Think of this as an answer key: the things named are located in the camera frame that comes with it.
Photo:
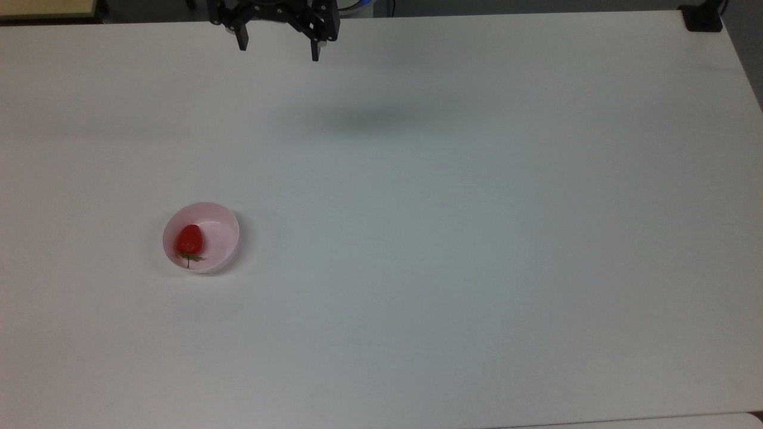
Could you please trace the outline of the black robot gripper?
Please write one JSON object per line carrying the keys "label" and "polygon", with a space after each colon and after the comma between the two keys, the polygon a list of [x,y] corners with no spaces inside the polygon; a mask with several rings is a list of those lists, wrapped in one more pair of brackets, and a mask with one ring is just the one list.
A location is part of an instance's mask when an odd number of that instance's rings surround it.
{"label": "black robot gripper", "polygon": [[340,30],[340,11],[335,1],[209,1],[208,17],[235,36],[240,51],[248,47],[248,22],[293,24],[309,39],[314,62],[319,60],[322,47],[337,41]]}

